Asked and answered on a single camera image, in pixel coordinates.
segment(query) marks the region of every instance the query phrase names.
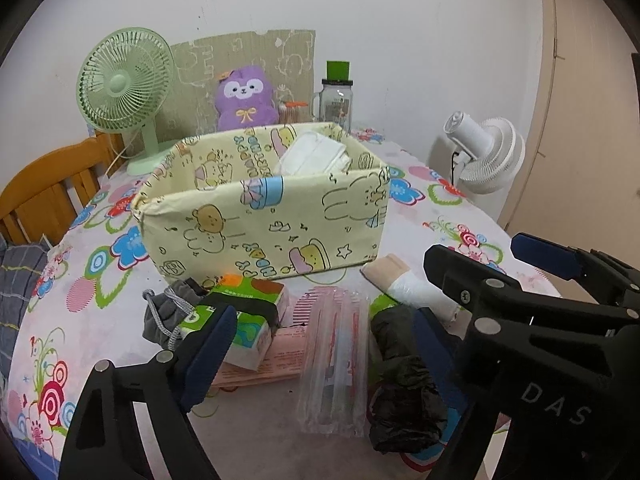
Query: plaid cushion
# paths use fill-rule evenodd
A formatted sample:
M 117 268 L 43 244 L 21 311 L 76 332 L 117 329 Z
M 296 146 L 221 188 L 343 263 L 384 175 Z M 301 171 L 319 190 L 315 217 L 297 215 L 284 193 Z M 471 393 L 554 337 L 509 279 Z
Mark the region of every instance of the plaid cushion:
M 9 377 L 24 311 L 47 263 L 44 243 L 11 246 L 0 235 L 0 373 Z

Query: table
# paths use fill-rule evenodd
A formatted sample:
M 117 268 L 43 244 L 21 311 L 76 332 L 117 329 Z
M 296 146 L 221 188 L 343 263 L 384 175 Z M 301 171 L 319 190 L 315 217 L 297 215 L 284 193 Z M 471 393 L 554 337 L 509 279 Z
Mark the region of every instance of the table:
M 395 253 L 424 275 L 424 251 L 444 244 L 518 279 L 526 291 L 557 296 L 538 270 L 514 259 L 509 236 L 446 179 L 373 130 L 355 130 L 391 165 L 390 200 L 379 255 Z M 18 335 L 6 394 L 15 441 L 41 480 L 55 479 L 65 435 L 84 382 L 100 359 L 116 366 L 148 361 L 159 346 L 142 338 L 142 291 L 166 283 L 142 244 L 130 202 L 143 184 L 119 171 L 79 214 L 31 298 Z M 293 298 L 335 285 L 370 303 L 385 301 L 357 267 L 282 280 Z M 430 304 L 447 301 L 433 287 Z M 463 335 L 462 311 L 450 332 Z M 413 479 L 441 445 L 420 454 L 381 455 L 369 441 L 303 434 L 294 418 L 297 380 L 217 390 L 190 415 L 223 479 Z M 136 409 L 158 480 L 169 478 L 146 409 Z

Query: pink booklet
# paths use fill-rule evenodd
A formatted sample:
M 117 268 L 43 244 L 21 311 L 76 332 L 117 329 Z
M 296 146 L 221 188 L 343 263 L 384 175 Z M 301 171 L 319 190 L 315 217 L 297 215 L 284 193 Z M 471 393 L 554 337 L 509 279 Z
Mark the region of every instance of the pink booklet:
M 257 371 L 222 363 L 211 386 L 233 388 L 298 377 L 305 355 L 305 327 L 279 328 Z

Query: fabric storage basket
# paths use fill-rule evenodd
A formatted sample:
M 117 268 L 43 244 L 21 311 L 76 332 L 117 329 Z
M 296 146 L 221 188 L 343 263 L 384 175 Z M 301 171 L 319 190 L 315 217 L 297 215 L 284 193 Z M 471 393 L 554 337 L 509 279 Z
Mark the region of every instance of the fabric storage basket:
M 309 130 L 344 143 L 350 170 L 273 175 Z M 169 282 L 210 287 L 228 273 L 275 279 L 373 260 L 388 192 L 388 166 L 337 124 L 281 124 L 182 140 L 131 209 Z

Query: plush toy face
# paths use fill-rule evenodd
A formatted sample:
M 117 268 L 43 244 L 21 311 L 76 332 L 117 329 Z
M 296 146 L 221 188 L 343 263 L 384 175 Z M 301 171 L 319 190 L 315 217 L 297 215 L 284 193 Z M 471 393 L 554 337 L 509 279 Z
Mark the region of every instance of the plush toy face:
M 272 106 L 273 87 L 262 67 L 249 65 L 220 81 L 216 93 L 216 108 L 222 114 L 239 108 Z

